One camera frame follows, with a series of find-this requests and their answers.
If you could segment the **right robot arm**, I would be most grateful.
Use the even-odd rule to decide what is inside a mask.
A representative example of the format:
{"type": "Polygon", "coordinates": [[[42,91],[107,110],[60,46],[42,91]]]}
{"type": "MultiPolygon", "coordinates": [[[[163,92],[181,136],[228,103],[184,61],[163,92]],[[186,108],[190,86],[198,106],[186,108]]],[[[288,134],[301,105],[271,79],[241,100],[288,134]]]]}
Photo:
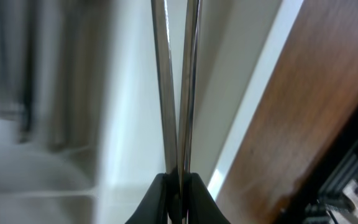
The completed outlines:
{"type": "Polygon", "coordinates": [[[358,223],[358,108],[276,223],[358,223]]]}

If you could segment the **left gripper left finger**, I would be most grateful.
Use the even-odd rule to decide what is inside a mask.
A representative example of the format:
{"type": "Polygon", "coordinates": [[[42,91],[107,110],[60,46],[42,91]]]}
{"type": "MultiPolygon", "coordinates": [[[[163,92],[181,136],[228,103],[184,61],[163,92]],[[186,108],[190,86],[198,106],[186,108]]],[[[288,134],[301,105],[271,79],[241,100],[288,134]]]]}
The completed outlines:
{"type": "Polygon", "coordinates": [[[167,224],[166,174],[157,174],[126,224],[167,224]]]}

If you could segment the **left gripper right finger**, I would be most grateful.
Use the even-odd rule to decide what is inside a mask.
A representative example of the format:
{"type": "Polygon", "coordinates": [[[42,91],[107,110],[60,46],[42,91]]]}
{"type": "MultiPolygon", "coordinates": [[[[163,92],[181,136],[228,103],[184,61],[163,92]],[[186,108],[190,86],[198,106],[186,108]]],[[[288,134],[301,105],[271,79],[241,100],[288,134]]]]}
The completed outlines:
{"type": "Polygon", "coordinates": [[[197,173],[185,175],[184,211],[189,224],[230,224],[197,173]]]}

